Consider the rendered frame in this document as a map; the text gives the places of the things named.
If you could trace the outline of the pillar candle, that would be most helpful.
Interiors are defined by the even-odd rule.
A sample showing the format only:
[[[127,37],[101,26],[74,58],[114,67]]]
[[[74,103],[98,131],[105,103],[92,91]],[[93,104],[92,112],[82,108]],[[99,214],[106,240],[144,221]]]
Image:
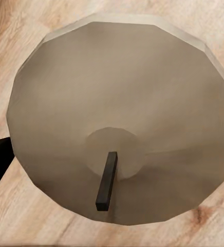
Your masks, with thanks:
[[[224,68],[157,15],[95,12],[47,33],[6,120],[32,183],[93,221],[167,221],[224,182]]]

